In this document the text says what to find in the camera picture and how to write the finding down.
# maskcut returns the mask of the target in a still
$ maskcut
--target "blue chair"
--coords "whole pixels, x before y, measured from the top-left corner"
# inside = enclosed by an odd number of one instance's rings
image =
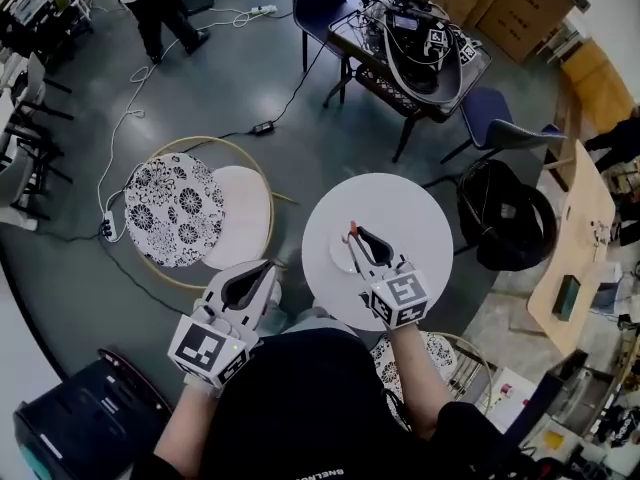
[[[340,59],[341,78],[350,70],[348,58],[344,53],[327,43],[329,39],[329,25],[353,12],[354,7],[347,0],[293,0],[293,20],[302,29],[302,67],[307,71],[307,43],[308,37],[325,45]],[[344,101],[344,87],[340,90],[340,102]]]
[[[493,150],[483,157],[486,159],[503,149],[533,149],[566,138],[554,125],[535,133],[513,124],[509,106],[496,89],[474,87],[462,101],[461,109],[471,138],[445,156],[441,164],[471,145],[479,150]]]

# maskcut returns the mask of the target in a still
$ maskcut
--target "black pants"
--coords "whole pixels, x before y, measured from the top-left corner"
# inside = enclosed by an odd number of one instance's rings
[[[622,222],[640,221],[640,203],[622,203],[620,205],[620,220]],[[634,222],[620,229],[620,246],[632,244],[640,240],[640,222]]]
[[[136,0],[129,2],[127,7],[138,20],[138,30],[150,57],[162,54],[162,23],[169,27],[185,48],[195,46],[198,34],[187,21],[181,0]]]
[[[618,163],[631,162],[640,155],[640,119],[621,121],[608,133],[603,133],[585,142],[587,151],[611,148],[596,162],[599,172],[606,171]]]

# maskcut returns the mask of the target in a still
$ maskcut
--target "floral cushion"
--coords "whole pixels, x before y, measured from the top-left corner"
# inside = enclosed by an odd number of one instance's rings
[[[215,245],[224,220],[222,191],[200,160],[183,153],[152,158],[125,191],[126,222],[140,252],[164,267],[185,267]]]

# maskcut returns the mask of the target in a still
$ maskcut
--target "power strip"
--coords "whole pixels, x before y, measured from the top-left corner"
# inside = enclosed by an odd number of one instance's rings
[[[252,7],[249,14],[271,14],[274,12],[278,12],[278,8],[275,5],[260,5]]]
[[[111,210],[107,210],[104,212],[104,216],[102,217],[102,235],[109,242],[115,242],[118,239],[118,235],[116,233],[116,225],[113,221],[113,213]]]

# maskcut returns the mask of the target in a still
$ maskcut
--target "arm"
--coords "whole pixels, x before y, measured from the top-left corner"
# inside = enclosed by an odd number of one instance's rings
[[[452,401],[451,393],[429,357],[417,325],[390,330],[389,340],[413,432],[430,439],[440,409]]]
[[[218,400],[186,385],[154,454],[185,478],[196,478]]]

